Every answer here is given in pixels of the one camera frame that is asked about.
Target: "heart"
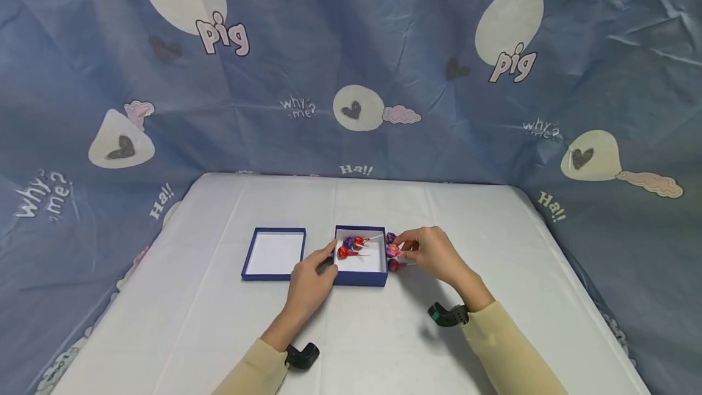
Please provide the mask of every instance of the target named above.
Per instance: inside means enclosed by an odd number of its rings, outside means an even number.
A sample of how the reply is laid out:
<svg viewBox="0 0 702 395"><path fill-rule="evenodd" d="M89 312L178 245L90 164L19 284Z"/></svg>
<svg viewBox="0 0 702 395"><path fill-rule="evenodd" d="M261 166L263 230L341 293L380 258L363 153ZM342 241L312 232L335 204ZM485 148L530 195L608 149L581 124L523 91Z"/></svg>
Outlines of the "heart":
<svg viewBox="0 0 702 395"><path fill-rule="evenodd" d="M117 159L126 159L128 157L131 157L136 154L136 151L134 151L134 143L129 139L128 136L125 135L120 135L119 136L119 149L116 149L114 151L110 151L109 154L105 157L107 160L117 160Z"/></svg>
<svg viewBox="0 0 702 395"><path fill-rule="evenodd" d="M351 108L343 107L341 113L351 119L358 119L359 116L361 116L361 104L359 104L358 101L353 101L353 103L351 103Z"/></svg>
<svg viewBox="0 0 702 395"><path fill-rule="evenodd" d="M448 64L446 65L446 79L447 80L454 80L456 78L466 76L466 75L468 75L468 73L470 73L470 67L459 66L458 59L452 58L448 61Z"/></svg>
<svg viewBox="0 0 702 395"><path fill-rule="evenodd" d="M573 167L576 169L581 169L587 162L590 162L590 159L592 159L592 156L595 155L595 149L587 149L585 153L580 151L580 149L575 149L573 150L573 154L571 155L571 159L573 160Z"/></svg>
<svg viewBox="0 0 702 395"><path fill-rule="evenodd" d="M165 41L161 40L155 35L149 37L149 43L151 48L154 50L154 54L162 62L170 63L175 59L179 59L183 55L183 51L180 45L177 43L167 44Z"/></svg>

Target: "black wrist device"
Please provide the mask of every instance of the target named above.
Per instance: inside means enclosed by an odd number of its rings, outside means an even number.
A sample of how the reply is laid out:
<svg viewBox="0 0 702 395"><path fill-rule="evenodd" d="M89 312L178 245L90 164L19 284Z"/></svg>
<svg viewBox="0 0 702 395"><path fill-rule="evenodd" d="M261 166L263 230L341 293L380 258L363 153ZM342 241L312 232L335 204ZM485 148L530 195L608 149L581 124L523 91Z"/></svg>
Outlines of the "black wrist device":
<svg viewBox="0 0 702 395"><path fill-rule="evenodd" d="M469 320L468 308L465 305L457 305L447 310L439 302L434 302L427 313L429 313L431 320L443 327L463 325Z"/></svg>

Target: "blue box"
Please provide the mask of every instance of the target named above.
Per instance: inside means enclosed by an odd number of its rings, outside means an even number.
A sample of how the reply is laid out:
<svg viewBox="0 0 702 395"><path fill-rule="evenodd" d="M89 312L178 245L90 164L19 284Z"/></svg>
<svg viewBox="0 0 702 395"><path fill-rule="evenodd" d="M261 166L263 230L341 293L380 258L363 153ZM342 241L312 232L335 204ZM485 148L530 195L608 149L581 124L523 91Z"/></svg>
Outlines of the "blue box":
<svg viewBox="0 0 702 395"><path fill-rule="evenodd" d="M337 250L342 246L346 237L378 238L366 243L368 248L360 250L366 257L347 257L339 260ZM337 239L334 251L334 264L339 273L334 279L334 285L355 285L361 287L385 287L388 279L388 256L385 253L385 228L370 226L337 225Z"/></svg>
<svg viewBox="0 0 702 395"><path fill-rule="evenodd" d="M301 227L257 227L241 268L242 280L290 280L303 260L307 231Z"/></svg>

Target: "cloud drawing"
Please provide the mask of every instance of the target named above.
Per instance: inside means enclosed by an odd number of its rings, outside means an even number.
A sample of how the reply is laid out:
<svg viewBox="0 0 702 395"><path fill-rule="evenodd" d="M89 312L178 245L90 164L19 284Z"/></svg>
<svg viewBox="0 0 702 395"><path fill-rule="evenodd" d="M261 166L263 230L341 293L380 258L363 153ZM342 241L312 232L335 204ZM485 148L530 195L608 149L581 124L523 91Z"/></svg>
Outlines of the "cloud drawing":
<svg viewBox="0 0 702 395"><path fill-rule="evenodd" d="M395 107L385 107L383 120L393 124L414 124L421 121L422 117L404 105L396 105Z"/></svg>

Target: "blue fabric backdrop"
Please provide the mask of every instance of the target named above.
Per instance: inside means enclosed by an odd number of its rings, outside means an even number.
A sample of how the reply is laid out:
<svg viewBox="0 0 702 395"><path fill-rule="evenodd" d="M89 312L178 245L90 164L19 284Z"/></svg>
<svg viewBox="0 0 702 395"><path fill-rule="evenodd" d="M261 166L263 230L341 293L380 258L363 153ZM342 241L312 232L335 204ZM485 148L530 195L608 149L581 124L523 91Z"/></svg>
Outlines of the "blue fabric backdrop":
<svg viewBox="0 0 702 395"><path fill-rule="evenodd" d="M0 4L0 393L211 171L521 187L651 391L702 387L702 0Z"/></svg>

